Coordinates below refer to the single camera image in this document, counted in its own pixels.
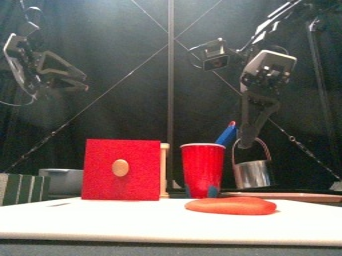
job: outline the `metal bucket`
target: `metal bucket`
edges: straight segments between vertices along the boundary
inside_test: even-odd
[[[266,160],[250,161],[237,164],[234,149],[240,142],[240,139],[233,146],[233,171],[238,189],[261,188],[276,185],[269,148],[260,138],[257,138],[256,141],[260,142],[264,147],[266,153]]]

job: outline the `black curtain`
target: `black curtain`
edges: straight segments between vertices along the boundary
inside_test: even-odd
[[[214,142],[229,122],[240,118],[237,92],[242,71],[242,67],[234,65],[217,74],[197,69],[189,62],[187,49],[220,37],[228,40],[230,48],[240,49],[268,15],[286,2],[175,1],[174,168],[169,171],[181,186],[179,146]],[[82,169],[89,138],[167,142],[169,1],[27,0],[24,5],[39,7],[43,13],[33,17],[45,39],[39,50],[55,52],[87,74],[90,90],[54,99],[43,98],[30,104],[31,98],[19,88],[2,55],[0,169],[26,174],[38,174],[41,168]],[[329,12],[320,18],[322,27],[316,36],[325,88],[316,78],[309,20],[300,18],[269,42],[286,48],[298,58],[290,83],[281,93],[281,110],[261,133],[272,152],[280,187],[286,189],[328,189],[336,180],[288,135],[294,136],[326,167],[342,175],[341,14]],[[11,33],[26,33],[23,23],[20,1],[2,1],[2,48]],[[230,147],[224,186],[234,188]],[[262,153],[253,148],[240,152],[237,157],[256,160],[264,157]],[[22,157],[24,160],[11,168]]]

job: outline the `pen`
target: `pen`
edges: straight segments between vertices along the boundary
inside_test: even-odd
[[[229,127],[221,134],[220,138],[217,139],[216,143],[224,146],[228,146],[233,139],[237,137],[237,126],[236,121],[232,121]]]

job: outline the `red block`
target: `red block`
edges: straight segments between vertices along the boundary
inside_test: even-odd
[[[161,141],[89,139],[82,199],[159,200]]]

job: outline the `plastic cup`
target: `plastic cup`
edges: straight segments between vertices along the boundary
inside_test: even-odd
[[[218,197],[226,147],[214,143],[190,143],[181,149],[187,196]]]

